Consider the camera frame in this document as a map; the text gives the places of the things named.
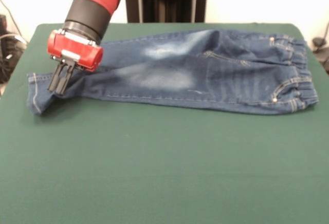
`green table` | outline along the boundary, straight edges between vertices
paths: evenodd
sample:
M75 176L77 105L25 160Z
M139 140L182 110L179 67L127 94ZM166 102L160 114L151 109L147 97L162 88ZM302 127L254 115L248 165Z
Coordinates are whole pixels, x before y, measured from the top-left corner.
M329 223L329 78L309 51L320 102L284 116L91 99L43 117L28 72L51 72L40 25L0 101L0 223ZM127 24L107 40L196 28L287 33L287 24Z

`seam stitching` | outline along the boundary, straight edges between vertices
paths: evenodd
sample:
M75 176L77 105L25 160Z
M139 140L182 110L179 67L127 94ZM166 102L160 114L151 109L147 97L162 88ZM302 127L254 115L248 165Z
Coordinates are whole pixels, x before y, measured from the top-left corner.
M36 97L38 95L38 83L36 82L36 75L35 73L33 73L34 76L34 83L35 83L35 94L33 97L33 105L35 106L35 108L37 109L37 111L39 112L39 114L41 114L41 110L39 109L38 105L36 104Z

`blue jeans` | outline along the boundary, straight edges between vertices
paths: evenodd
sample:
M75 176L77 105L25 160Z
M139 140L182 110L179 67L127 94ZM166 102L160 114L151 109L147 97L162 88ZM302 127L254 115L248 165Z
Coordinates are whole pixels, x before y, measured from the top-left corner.
M318 102L306 44L282 34L198 30L107 42L93 72L76 70L63 96L52 73L28 75L28 106L41 115L56 99L88 97L235 113L294 113Z

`black cable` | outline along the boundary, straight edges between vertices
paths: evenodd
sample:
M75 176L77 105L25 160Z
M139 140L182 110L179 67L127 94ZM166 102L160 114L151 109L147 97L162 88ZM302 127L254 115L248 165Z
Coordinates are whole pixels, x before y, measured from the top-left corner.
M22 36L22 33L21 33L19 27L17 26L16 21L14 20L14 17L12 16L12 14L11 14L9 8L5 5L5 3L4 3L2 0L0 0L0 3L1 3L1 4L4 6L4 8L8 11L9 16L10 16L11 20L13 21L13 23L14 23L14 25L15 25L17 31L18 31L18 33L20 34L20 36Z
M327 28L325 29L325 33L324 33L324 37L323 37L324 40L325 40L325 38L327 37L328 29L329 29L329 22L328 22L328 24L327 24Z

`jeans pant leg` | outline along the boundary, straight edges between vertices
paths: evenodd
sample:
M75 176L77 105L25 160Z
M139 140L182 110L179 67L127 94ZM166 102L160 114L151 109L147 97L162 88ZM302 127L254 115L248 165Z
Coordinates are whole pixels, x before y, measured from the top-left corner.
M28 75L28 106L41 115L56 99L202 108L234 113L293 113L318 102L306 44L287 35L198 30L102 44L93 72L76 70L63 96L52 74Z

